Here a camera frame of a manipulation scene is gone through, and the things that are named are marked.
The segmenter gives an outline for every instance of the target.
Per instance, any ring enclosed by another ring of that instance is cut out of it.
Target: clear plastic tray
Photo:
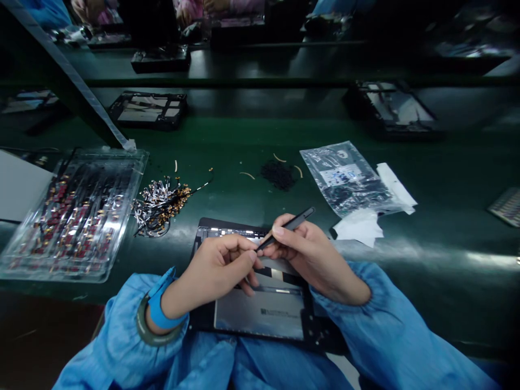
[[[102,283],[126,230],[148,152],[78,149],[0,257],[1,279]]]

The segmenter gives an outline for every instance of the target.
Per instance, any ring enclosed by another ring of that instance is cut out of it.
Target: worker
[[[61,29],[72,24],[63,0],[20,0],[44,30]]]
[[[195,19],[202,18],[204,11],[208,14],[262,14],[265,0],[174,0],[174,4],[177,23],[185,29]]]
[[[262,267],[257,255],[290,262],[342,331],[352,364],[382,388],[499,388],[428,329],[376,264],[346,262],[310,222],[294,232],[284,229],[293,217],[275,220],[271,233],[277,242],[258,253],[256,244],[239,235],[207,238],[171,284],[165,277],[132,275],[108,301],[99,335],[65,366],[54,388],[225,390],[233,382],[237,389],[352,389],[323,354],[249,337],[186,335],[196,307],[237,284],[254,295],[253,268]]]
[[[117,0],[71,0],[72,8],[81,21],[92,26],[121,23],[116,11]]]

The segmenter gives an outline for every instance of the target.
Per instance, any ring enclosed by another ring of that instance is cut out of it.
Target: blue wristband
[[[171,267],[157,282],[157,284],[148,292],[148,296],[150,298],[148,305],[150,306],[150,315],[152,317],[152,321],[161,329],[175,328],[188,317],[188,313],[186,313],[181,318],[170,319],[164,315],[163,310],[161,309],[161,298],[164,294],[164,291],[170,284],[172,284],[174,277],[175,267]]]

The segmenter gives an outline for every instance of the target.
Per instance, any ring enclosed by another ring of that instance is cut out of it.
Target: white tissue
[[[415,209],[413,206],[417,205],[415,199],[406,190],[404,185],[399,181],[394,171],[390,169],[386,162],[378,164],[376,168],[381,178],[381,181],[388,187],[392,194],[403,204],[402,210],[408,215],[413,214]]]
[[[386,162],[378,164],[378,174],[381,181],[388,187],[396,201],[402,204],[402,210],[407,214],[415,212],[413,206],[417,205],[415,199],[399,181],[395,173]],[[337,233],[338,240],[354,239],[360,243],[374,247],[375,239],[382,238],[383,229],[378,225],[378,214],[372,209],[359,209],[344,217],[333,229]]]
[[[382,238],[383,229],[378,225],[378,214],[372,209],[351,212],[333,227],[337,239],[354,239],[366,246],[374,247],[375,239]]]

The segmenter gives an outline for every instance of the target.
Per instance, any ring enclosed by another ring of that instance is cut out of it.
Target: plastic bag
[[[358,209],[372,209],[379,215],[403,210],[404,205],[350,141],[302,150],[300,154],[339,217]]]

